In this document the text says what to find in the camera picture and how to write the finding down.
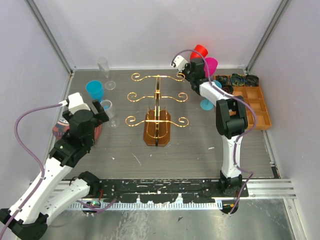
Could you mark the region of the clear front wine glass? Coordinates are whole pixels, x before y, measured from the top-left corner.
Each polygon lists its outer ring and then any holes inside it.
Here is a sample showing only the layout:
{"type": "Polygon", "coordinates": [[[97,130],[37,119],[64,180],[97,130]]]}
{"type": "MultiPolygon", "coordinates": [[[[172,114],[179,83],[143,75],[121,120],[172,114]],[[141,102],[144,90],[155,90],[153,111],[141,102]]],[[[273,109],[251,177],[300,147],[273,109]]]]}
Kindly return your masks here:
{"type": "Polygon", "coordinates": [[[120,124],[120,121],[116,117],[116,109],[114,104],[108,99],[102,100],[100,104],[103,107],[104,112],[109,118],[109,121],[107,122],[108,127],[113,129],[117,128],[120,124]]]}

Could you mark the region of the clear wine glass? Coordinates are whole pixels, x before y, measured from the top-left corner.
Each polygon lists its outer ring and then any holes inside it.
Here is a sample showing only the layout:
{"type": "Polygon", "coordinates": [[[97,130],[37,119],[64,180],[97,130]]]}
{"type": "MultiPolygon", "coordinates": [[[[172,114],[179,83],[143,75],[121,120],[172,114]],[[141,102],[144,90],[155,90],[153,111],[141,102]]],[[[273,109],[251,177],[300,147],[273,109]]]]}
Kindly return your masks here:
{"type": "Polygon", "coordinates": [[[105,88],[109,91],[114,90],[116,88],[116,83],[113,80],[109,80],[110,68],[107,59],[103,56],[98,57],[97,65],[100,72],[107,78],[105,88]]]}
{"type": "Polygon", "coordinates": [[[116,109],[114,104],[108,99],[102,100],[100,104],[103,107],[104,112],[109,118],[109,121],[107,122],[108,127],[113,129],[117,128],[120,124],[120,121],[116,117],[116,109]]]}

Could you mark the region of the pink wine glass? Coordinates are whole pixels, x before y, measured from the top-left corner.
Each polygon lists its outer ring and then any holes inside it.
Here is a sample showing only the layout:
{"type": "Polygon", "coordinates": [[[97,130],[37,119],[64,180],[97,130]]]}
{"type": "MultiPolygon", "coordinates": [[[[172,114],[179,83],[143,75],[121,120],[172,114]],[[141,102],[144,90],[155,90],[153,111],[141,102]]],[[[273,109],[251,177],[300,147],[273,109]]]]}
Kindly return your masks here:
{"type": "Polygon", "coordinates": [[[205,77],[211,77],[217,70],[218,61],[213,57],[205,58],[204,72],[205,77]]]}

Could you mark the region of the light blue wine glass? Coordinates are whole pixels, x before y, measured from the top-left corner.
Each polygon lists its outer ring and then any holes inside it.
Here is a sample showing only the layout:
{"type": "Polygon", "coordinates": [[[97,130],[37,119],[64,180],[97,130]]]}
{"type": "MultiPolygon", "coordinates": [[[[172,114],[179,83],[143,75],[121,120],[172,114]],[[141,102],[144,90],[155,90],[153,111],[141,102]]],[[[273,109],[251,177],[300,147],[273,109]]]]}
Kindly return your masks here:
{"type": "Polygon", "coordinates": [[[103,85],[98,80],[92,80],[86,84],[86,91],[93,100],[99,100],[101,103],[104,97],[103,85]]]}
{"type": "MultiPolygon", "coordinates": [[[[214,80],[213,82],[218,88],[220,89],[222,88],[222,85],[220,82],[218,82],[217,80],[214,80]]],[[[200,107],[205,111],[210,111],[214,108],[214,104],[211,101],[209,101],[207,98],[205,98],[200,102],[200,107]]]]}

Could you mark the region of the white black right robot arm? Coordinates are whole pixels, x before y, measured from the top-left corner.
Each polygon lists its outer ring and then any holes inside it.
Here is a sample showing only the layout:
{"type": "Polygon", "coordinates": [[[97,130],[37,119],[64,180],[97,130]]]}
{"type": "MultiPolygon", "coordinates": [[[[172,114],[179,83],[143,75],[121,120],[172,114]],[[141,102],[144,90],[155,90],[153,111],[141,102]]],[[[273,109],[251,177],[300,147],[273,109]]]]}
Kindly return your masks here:
{"type": "Polygon", "coordinates": [[[240,170],[241,143],[248,127],[246,107],[241,96],[227,96],[205,73],[205,62],[201,58],[191,61],[182,59],[176,63],[179,72],[185,75],[191,88],[198,95],[208,99],[215,108],[215,125],[222,137],[223,163],[219,177],[219,191],[231,197],[242,187],[243,175],[240,170]]]}

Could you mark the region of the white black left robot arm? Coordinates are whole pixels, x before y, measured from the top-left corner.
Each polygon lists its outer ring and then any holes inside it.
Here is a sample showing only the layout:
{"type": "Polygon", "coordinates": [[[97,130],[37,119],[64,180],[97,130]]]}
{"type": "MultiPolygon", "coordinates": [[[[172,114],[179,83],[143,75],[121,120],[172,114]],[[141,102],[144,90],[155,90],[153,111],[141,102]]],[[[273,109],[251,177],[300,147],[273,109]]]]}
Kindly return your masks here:
{"type": "Polygon", "coordinates": [[[70,204],[86,196],[99,195],[100,179],[85,171],[69,188],[49,198],[58,183],[91,151],[96,128],[109,121],[101,103],[93,100],[92,104],[97,113],[80,100],[64,102],[68,109],[62,116],[68,121],[69,129],[54,144],[45,164],[38,163],[40,173],[22,197],[10,208],[0,210],[0,221],[4,224],[2,235],[10,229],[21,240],[39,240],[52,220],[70,204]]]}

